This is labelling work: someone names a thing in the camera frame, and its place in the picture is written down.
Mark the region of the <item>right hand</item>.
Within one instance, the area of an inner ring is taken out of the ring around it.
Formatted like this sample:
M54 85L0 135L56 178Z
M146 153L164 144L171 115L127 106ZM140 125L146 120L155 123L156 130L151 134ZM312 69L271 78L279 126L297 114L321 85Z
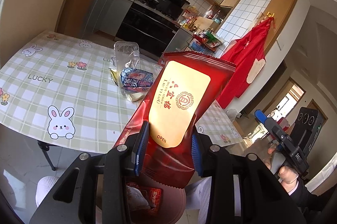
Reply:
M267 150L269 157L263 160L267 168L270 170L272 167L271 157L274 154L275 150L276 150L276 146L271 145ZM297 189L298 184L299 184L297 172L293 170L292 168L290 168L289 166L282 166L279 169L278 176L282 180L281 185L283 186L285 191L289 195L291 195Z

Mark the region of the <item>dark sleeve right forearm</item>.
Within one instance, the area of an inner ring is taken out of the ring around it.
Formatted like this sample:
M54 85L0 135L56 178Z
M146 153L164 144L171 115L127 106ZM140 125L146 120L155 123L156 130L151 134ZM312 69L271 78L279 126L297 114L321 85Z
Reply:
M302 180L297 179L295 187L289 192L289 196L303 211L321 212L328 201L330 196L322 194L317 196L308 191Z

